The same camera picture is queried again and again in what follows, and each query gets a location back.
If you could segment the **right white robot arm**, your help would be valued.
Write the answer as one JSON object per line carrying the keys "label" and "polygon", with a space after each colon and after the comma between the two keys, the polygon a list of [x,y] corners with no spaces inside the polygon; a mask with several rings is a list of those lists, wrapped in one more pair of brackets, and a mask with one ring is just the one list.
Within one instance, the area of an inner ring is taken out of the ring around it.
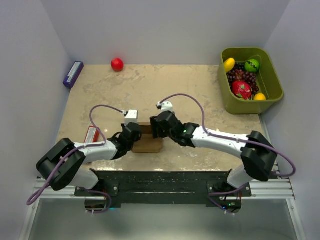
{"label": "right white robot arm", "polygon": [[272,175],[277,154],[258,131],[248,135],[218,132],[196,123],[182,123],[171,111],[152,116],[150,124],[154,139],[170,138],[182,147],[211,149],[239,158],[242,165],[232,169],[222,185],[227,196],[235,196],[252,180],[267,182]]}

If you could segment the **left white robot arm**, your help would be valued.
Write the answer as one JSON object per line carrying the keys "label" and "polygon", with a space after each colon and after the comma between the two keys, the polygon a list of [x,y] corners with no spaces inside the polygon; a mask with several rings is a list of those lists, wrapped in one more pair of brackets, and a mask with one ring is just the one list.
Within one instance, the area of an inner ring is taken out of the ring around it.
{"label": "left white robot arm", "polygon": [[79,187],[92,196],[99,196],[104,184],[95,173],[80,171],[80,168],[95,161],[117,160],[133,149],[134,143],[142,137],[141,126],[134,122],[121,126],[121,132],[102,142],[85,144],[63,138],[39,160],[36,169],[55,191],[80,183]]}

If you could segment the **brown cardboard box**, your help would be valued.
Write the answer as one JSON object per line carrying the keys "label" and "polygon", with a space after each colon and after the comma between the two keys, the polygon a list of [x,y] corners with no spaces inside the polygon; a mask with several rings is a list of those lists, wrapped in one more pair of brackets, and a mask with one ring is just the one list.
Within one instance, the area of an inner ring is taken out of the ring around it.
{"label": "brown cardboard box", "polygon": [[134,143],[132,152],[135,154],[157,154],[163,147],[162,138],[153,138],[150,122],[139,122],[141,127],[141,139]]}

